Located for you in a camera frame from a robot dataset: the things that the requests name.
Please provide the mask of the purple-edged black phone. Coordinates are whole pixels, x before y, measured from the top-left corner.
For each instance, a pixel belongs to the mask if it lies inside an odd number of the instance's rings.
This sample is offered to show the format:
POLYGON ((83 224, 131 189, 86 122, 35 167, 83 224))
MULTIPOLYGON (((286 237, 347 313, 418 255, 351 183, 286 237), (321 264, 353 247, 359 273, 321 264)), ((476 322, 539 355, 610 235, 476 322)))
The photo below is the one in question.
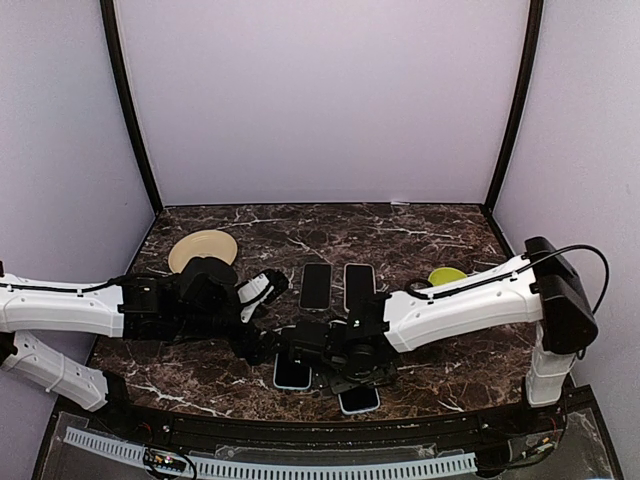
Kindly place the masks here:
POLYGON ((299 306, 321 311, 330 306, 332 266, 326 263, 308 263, 303 267, 299 306))

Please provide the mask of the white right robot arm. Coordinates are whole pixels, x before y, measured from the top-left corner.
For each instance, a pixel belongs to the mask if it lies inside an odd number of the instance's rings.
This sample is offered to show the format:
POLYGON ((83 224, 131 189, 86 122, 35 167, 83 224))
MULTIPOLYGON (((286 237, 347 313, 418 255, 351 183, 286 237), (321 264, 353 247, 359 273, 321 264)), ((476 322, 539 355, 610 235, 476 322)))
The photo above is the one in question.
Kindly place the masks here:
POLYGON ((525 400, 510 413, 521 434, 534 432, 561 397, 575 360, 596 339, 595 313, 576 269, 566 259, 578 245, 555 248, 542 236, 491 270, 420 290, 378 293, 344 320, 302 321, 283 329, 287 356, 323 370, 335 394, 388 385, 400 355, 454 336, 533 323, 536 343, 525 376, 525 400))

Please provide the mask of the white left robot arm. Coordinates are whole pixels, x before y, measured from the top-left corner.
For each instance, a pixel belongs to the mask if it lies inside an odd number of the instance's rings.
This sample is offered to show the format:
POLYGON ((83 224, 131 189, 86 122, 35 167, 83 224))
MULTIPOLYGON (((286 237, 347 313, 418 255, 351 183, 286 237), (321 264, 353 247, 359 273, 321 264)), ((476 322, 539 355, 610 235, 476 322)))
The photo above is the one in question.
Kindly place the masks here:
POLYGON ((279 336, 251 318, 284 293, 288 278, 267 269, 239 281, 214 257, 195 257, 169 276, 127 274, 101 284, 1 277, 1 368, 15 372, 83 409, 101 411, 120 436, 141 427, 125 380, 89 368, 43 344, 35 331, 84 332, 135 341, 227 340, 237 356, 259 364, 274 356, 279 336))

